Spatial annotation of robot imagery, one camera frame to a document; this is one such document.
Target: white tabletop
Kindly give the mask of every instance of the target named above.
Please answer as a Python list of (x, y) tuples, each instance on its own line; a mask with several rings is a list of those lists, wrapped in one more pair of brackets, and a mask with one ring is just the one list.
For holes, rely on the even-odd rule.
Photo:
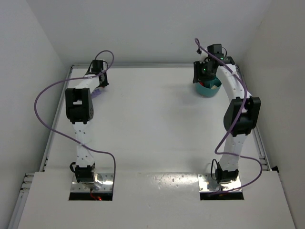
[[(71, 76), (85, 71), (73, 69)], [(244, 188), (244, 200), (200, 201), (196, 173), (219, 159), (214, 148), (225, 134), (229, 101), (223, 88), (213, 98), (199, 96), (191, 68), (110, 69), (108, 77), (110, 85), (93, 99), (92, 147), (117, 159), (113, 201), (68, 201), (68, 167), (76, 149), (55, 134), (46, 171), (35, 174), (19, 229), (294, 228), (276, 172), (264, 171)], [(57, 130), (73, 136), (64, 103)], [(252, 135), (242, 154), (258, 158)], [(111, 172), (109, 156), (94, 157), (99, 170)], [(240, 160), (243, 184), (258, 172), (255, 162)]]

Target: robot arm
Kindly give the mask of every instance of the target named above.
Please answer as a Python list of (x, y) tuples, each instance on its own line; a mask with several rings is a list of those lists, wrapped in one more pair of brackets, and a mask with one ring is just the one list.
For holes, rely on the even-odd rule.
[[(235, 75), (238, 75), (233, 59), (231, 57), (225, 57), (222, 54), (221, 44), (209, 46), (208, 52), (221, 59)], [(225, 67), (220, 66), (217, 61), (207, 57), (204, 53), (201, 54), (200, 61), (194, 62), (193, 83), (209, 81), (216, 76), (222, 82), (230, 100), (230, 105), (224, 115), (224, 127), (228, 131), (242, 105), (244, 88)], [(217, 163), (215, 176), (218, 183), (231, 182), (237, 179), (239, 156), (244, 141), (256, 126), (260, 105), (260, 99), (258, 97), (252, 97), (247, 91), (244, 110), (224, 145), (224, 151), (226, 153), (233, 153), (234, 155), (223, 154)]]
[[(84, 80), (74, 88), (67, 88), (65, 91), (66, 97), (66, 115), (72, 122), (73, 129), (78, 141), (82, 145), (89, 146), (91, 142), (92, 118), (94, 109), (92, 104), (92, 92), (99, 87), (108, 85), (107, 75), (103, 74), (100, 77), (97, 75), (106, 69), (105, 61), (92, 61), (92, 68), (88, 69)], [(77, 146), (77, 160), (75, 167), (75, 176), (79, 183), (94, 183), (96, 178), (94, 176), (95, 161), (90, 151), (82, 145)]]

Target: metal base plate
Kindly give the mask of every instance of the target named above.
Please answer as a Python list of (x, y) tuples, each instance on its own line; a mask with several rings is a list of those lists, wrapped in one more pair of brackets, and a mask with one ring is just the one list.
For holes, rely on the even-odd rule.
[(242, 184), (240, 182), (239, 176), (237, 177), (236, 181), (218, 184), (211, 178), (210, 174), (198, 174), (198, 184), (200, 200), (244, 199), (243, 191), (241, 188), (227, 193), (222, 193), (222, 191), (240, 187)]
[(95, 173), (94, 176), (94, 183), (77, 183), (73, 176), (69, 200), (94, 200), (91, 194), (102, 200), (112, 200), (113, 173)]

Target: white wall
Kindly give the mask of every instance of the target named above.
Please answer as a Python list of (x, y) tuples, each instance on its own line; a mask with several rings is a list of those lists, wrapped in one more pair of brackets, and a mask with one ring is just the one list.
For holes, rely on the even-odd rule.
[(193, 62), (194, 38), (222, 43), (239, 61), (271, 0), (27, 0), (61, 59), (88, 63)]
[(304, 10), (303, 0), (274, 0), (242, 65), (262, 100), (258, 125), (298, 228), (305, 225)]
[[(36, 119), (36, 95), (68, 69), (25, 0), (0, 2), (0, 229), (8, 226), (26, 172), (39, 169), (48, 134)], [(47, 93), (39, 110), (49, 124), (61, 87)]]

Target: mounting plate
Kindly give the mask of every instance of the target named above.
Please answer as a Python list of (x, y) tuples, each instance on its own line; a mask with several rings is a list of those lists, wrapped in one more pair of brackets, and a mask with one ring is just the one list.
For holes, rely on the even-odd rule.
[(241, 188), (227, 193), (221, 193), (221, 191), (240, 187), (242, 184), (240, 182), (239, 176), (237, 177), (236, 181), (218, 184), (215, 180), (211, 178), (210, 174), (198, 174), (198, 184), (200, 200), (244, 199), (243, 191)]
[(102, 200), (112, 200), (113, 173), (95, 173), (94, 183), (77, 183), (73, 176), (69, 200), (95, 200), (90, 194)]

